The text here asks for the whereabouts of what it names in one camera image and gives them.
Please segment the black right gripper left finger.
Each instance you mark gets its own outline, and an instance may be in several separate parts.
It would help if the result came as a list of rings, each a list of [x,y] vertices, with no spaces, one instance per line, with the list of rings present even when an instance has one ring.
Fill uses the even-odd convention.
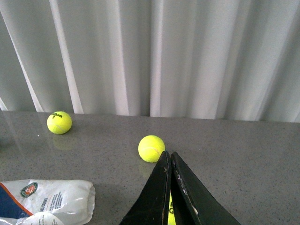
[[[167,151],[163,151],[138,199],[120,224],[168,224],[171,176],[170,154]]]

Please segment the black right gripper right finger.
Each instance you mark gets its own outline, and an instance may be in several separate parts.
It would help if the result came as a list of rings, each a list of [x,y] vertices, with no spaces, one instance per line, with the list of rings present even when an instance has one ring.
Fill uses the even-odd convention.
[[[171,155],[171,194],[177,225],[238,225],[177,152]]]

